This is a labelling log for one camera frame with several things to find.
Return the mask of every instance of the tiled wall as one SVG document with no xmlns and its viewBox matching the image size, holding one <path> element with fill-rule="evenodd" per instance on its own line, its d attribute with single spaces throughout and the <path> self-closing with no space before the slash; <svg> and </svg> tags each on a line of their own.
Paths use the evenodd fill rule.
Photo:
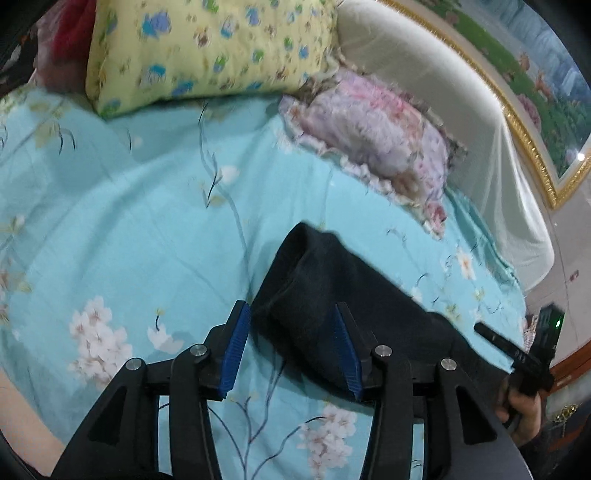
<svg viewBox="0 0 591 480">
<path fill-rule="evenodd" d="M 591 176 L 558 210 L 539 200 L 556 260 L 526 301 L 531 313 L 551 301 L 567 312 L 554 360 L 558 363 L 591 340 Z"/>
</svg>

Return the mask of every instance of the painting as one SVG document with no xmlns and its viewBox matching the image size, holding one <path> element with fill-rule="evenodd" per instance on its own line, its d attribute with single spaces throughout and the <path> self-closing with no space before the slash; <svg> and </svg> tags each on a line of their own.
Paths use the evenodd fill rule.
<svg viewBox="0 0 591 480">
<path fill-rule="evenodd" d="M 591 161 L 591 89 L 568 50 L 524 0 L 418 1 L 472 43 L 515 94 L 547 151 L 551 206 L 562 203 L 558 191 Z"/>
</svg>

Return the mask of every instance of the metal screw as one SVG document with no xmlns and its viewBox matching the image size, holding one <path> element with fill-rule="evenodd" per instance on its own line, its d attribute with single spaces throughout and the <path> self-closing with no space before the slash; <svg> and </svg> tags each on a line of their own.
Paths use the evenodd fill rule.
<svg viewBox="0 0 591 480">
<path fill-rule="evenodd" d="M 197 343 L 196 345 L 193 345 L 189 351 L 191 352 L 191 355 L 202 356 L 207 353 L 207 347 L 202 343 Z"/>
<path fill-rule="evenodd" d="M 444 358 L 441 360 L 441 366 L 448 372 L 453 372 L 457 368 L 457 363 L 451 358 Z"/>
<path fill-rule="evenodd" d="M 125 368 L 127 370 L 137 370 L 139 367 L 142 366 L 142 359 L 141 358 L 130 358 L 125 363 Z"/>
<path fill-rule="evenodd" d="M 378 345 L 375 348 L 375 353 L 378 356 L 390 356 L 392 355 L 392 349 L 388 345 Z"/>
</svg>

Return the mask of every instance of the ruffled pillow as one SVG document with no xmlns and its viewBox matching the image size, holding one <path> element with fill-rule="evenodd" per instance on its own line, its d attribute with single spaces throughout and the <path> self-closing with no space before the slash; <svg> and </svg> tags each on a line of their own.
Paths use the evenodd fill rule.
<svg viewBox="0 0 591 480">
<path fill-rule="evenodd" d="M 442 237 L 449 167 L 466 149 L 441 120 L 406 92 L 344 68 L 312 90 L 308 102 L 291 96 L 281 101 L 295 140 L 319 154 L 339 153 L 345 171 L 412 207 L 423 225 Z"/>
</svg>

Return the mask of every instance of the red fabric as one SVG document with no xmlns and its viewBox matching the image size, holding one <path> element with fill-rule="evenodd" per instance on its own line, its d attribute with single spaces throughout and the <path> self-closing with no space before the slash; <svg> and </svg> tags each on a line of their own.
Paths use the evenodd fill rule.
<svg viewBox="0 0 591 480">
<path fill-rule="evenodd" d="M 86 64 L 95 26 L 96 0 L 68 0 L 51 46 L 53 61 Z"/>
</svg>

